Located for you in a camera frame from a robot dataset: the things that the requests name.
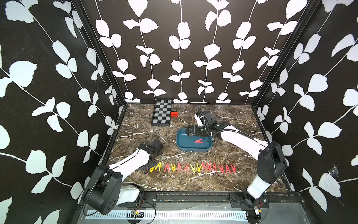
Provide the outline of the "teal plastic storage box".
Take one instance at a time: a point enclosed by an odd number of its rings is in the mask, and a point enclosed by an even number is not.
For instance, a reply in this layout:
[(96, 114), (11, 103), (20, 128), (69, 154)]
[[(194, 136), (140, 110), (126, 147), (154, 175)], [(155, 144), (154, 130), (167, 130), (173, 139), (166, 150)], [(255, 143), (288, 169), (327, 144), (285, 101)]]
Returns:
[[(195, 140), (202, 139), (203, 143), (195, 143)], [(186, 128), (177, 132), (176, 145), (183, 152), (207, 152), (213, 146), (212, 137), (188, 136)]]

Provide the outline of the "red clothespin row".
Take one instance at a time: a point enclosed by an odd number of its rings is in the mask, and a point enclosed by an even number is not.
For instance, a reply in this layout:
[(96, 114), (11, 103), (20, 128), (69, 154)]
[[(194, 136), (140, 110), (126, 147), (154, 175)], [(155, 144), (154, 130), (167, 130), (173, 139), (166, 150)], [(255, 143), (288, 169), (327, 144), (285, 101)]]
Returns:
[(222, 174), (225, 173), (223, 164), (218, 165), (218, 168), (219, 168), (219, 170), (220, 170), (220, 172), (221, 172)]
[(189, 164), (187, 164), (187, 165), (185, 166), (185, 168), (184, 168), (183, 172), (186, 172), (186, 173), (188, 173), (188, 172), (189, 172)]
[(226, 165), (226, 173), (227, 173), (227, 174), (228, 174), (228, 173), (230, 173), (230, 174), (232, 173), (228, 165)]

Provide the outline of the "red clothespin row eleventh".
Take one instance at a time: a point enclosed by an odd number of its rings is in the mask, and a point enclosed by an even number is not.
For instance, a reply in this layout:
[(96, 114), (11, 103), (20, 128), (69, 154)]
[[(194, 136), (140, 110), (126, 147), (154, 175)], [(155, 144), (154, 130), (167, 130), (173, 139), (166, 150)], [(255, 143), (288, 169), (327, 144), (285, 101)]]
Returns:
[(232, 169), (232, 172), (235, 174), (236, 173), (236, 165), (235, 164), (234, 165), (230, 164), (230, 167)]

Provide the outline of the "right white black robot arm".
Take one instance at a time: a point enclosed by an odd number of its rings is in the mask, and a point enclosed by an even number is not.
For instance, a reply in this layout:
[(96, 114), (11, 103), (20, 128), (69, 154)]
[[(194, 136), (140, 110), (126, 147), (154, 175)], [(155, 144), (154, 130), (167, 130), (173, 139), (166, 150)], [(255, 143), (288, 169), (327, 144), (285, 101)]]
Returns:
[(194, 118), (197, 124), (189, 125), (186, 129), (189, 138), (204, 140), (205, 137), (211, 137), (214, 141), (219, 135), (223, 141), (237, 146), (257, 160), (256, 176), (243, 193), (243, 199), (248, 203), (257, 201), (287, 169), (288, 163), (279, 143), (249, 136), (226, 121), (217, 121), (210, 111), (202, 111), (200, 108)]

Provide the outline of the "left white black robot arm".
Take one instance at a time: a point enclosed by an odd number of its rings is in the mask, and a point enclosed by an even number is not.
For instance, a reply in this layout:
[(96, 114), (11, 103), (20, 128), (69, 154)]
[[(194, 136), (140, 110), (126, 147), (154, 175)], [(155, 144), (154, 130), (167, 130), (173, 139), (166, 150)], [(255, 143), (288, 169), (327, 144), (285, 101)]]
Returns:
[(147, 174), (150, 168), (155, 166), (156, 158), (162, 154), (163, 147), (163, 143), (155, 139), (150, 145), (142, 143), (133, 154), (117, 163), (97, 166), (84, 190), (84, 205), (106, 215), (117, 205), (142, 204), (144, 189), (137, 184), (123, 186), (122, 183), (135, 171)]

